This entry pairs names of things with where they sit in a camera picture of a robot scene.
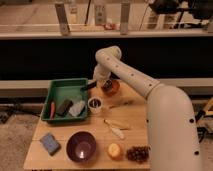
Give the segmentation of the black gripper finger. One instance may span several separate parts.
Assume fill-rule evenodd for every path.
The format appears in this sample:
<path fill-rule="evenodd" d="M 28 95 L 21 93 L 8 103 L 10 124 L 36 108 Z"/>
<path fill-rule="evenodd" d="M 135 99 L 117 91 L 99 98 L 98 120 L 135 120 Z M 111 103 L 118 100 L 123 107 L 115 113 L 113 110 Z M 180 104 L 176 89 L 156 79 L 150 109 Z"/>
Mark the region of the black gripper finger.
<path fill-rule="evenodd" d="M 81 91 L 87 91 L 87 90 L 90 90 L 90 89 L 96 87 L 96 85 L 97 85 L 97 82 L 95 81 L 95 82 L 92 82 L 90 84 L 87 84 L 86 86 L 82 87 L 80 90 Z"/>

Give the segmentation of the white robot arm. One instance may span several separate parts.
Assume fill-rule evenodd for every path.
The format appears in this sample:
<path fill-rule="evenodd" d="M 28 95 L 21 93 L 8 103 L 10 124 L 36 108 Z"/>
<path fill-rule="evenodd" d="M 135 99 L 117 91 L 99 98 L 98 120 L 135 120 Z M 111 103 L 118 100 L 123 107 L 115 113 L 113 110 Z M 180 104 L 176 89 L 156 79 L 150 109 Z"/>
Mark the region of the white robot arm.
<path fill-rule="evenodd" d="M 121 61 L 118 46 L 99 49 L 93 78 L 111 73 L 147 100 L 150 171 L 203 171 L 192 102 L 180 88 L 164 84 Z"/>

